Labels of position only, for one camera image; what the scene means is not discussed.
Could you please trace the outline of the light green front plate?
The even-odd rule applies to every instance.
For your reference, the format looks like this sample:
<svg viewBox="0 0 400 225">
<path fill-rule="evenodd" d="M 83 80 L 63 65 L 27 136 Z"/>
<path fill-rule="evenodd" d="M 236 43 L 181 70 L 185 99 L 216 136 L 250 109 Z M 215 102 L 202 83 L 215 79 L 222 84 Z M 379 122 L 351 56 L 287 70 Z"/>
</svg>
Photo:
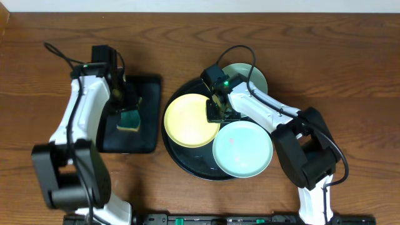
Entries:
<svg viewBox="0 0 400 225">
<path fill-rule="evenodd" d="M 273 143 L 268 132 L 256 123 L 236 121 L 225 125 L 212 145 L 216 164 L 235 178 L 250 178 L 262 173 L 273 158 Z"/>
</svg>

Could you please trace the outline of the light green plate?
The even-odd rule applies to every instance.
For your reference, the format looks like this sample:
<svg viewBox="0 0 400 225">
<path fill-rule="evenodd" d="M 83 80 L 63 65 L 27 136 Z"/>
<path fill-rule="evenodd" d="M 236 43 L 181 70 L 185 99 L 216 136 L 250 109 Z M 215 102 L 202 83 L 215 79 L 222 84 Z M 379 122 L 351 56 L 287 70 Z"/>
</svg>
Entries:
<svg viewBox="0 0 400 225">
<path fill-rule="evenodd" d="M 271 110 L 267 110 L 266 106 L 263 106 L 251 95 L 246 86 L 246 81 L 241 80 L 241 78 L 248 78 L 250 69 L 251 65 L 246 63 L 234 63 L 222 69 L 224 74 L 229 76 L 230 86 L 232 87 L 228 98 L 232 108 L 241 113 L 241 117 L 247 116 L 249 113 L 251 119 L 262 119 L 267 117 Z M 252 70 L 249 85 L 252 91 L 266 99 L 268 96 L 267 81 L 264 74 L 256 67 Z"/>
<path fill-rule="evenodd" d="M 236 121 L 225 125 L 212 145 L 216 164 L 235 178 L 250 178 L 262 173 L 273 158 L 273 143 L 268 132 L 256 123 Z"/>
</svg>

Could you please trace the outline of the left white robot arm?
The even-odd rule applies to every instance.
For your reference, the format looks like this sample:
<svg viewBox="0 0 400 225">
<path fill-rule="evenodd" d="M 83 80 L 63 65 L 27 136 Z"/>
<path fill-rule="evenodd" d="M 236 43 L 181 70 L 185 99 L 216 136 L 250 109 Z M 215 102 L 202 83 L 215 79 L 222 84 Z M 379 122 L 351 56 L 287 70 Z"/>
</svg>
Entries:
<svg viewBox="0 0 400 225">
<path fill-rule="evenodd" d="M 34 164 L 48 208 L 71 211 L 70 222 L 133 224 L 133 207 L 111 191 L 111 178 L 98 151 L 98 128 L 106 114 L 117 129 L 138 131 L 141 119 L 122 68 L 105 62 L 81 64 L 71 73 L 71 97 L 47 144 L 33 147 Z"/>
</svg>

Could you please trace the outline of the light green back plate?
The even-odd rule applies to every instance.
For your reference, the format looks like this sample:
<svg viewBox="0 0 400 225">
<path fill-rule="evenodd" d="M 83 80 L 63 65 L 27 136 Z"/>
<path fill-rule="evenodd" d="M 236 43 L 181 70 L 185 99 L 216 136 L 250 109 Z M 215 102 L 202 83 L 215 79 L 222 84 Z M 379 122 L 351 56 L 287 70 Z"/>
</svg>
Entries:
<svg viewBox="0 0 400 225">
<path fill-rule="evenodd" d="M 241 80 L 241 78 L 248 78 L 250 69 L 251 65 L 246 63 L 234 63 L 222 69 L 224 74 L 229 76 L 230 86 L 232 87 L 228 98 L 232 108 L 241 113 L 241 117 L 247 116 L 249 113 L 251 119 L 262 119 L 267 117 L 271 110 L 267 110 L 266 106 L 263 106 L 251 95 L 246 86 L 246 81 Z M 249 85 L 252 91 L 266 99 L 268 96 L 267 81 L 264 74 L 256 67 L 252 70 Z"/>
</svg>

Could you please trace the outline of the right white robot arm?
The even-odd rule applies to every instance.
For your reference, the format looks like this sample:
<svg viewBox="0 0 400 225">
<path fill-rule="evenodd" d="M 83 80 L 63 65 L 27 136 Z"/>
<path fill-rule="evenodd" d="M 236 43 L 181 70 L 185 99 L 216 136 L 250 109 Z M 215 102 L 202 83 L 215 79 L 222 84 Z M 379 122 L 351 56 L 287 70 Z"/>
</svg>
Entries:
<svg viewBox="0 0 400 225">
<path fill-rule="evenodd" d="M 242 74 L 204 72 L 201 79 L 212 96 L 207 120 L 232 123 L 243 113 L 269 132 L 282 170 L 298 188 L 299 217 L 305 224 L 328 224 L 336 163 L 346 159 L 321 114 L 313 107 L 302 111 L 280 103 Z"/>
</svg>

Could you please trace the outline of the yellow plate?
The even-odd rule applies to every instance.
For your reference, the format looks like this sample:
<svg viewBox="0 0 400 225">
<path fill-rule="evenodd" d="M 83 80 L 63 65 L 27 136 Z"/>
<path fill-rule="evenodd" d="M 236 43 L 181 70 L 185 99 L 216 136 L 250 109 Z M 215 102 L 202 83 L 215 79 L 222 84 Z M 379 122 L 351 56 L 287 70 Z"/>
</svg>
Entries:
<svg viewBox="0 0 400 225">
<path fill-rule="evenodd" d="M 164 128 L 170 139 L 185 148 L 199 148 L 210 143 L 220 129 L 208 122 L 206 101 L 201 94 L 184 94 L 173 100 L 164 114 Z"/>
</svg>

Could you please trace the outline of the green yellow sponge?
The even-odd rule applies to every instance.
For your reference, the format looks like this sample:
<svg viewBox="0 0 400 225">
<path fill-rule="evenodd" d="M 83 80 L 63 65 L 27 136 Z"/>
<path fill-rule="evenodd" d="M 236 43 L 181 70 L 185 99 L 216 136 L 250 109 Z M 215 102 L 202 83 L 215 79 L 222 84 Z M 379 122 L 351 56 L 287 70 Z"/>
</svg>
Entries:
<svg viewBox="0 0 400 225">
<path fill-rule="evenodd" d="M 139 131 L 141 118 L 138 110 L 124 111 L 121 113 L 117 128 L 123 131 Z"/>
</svg>

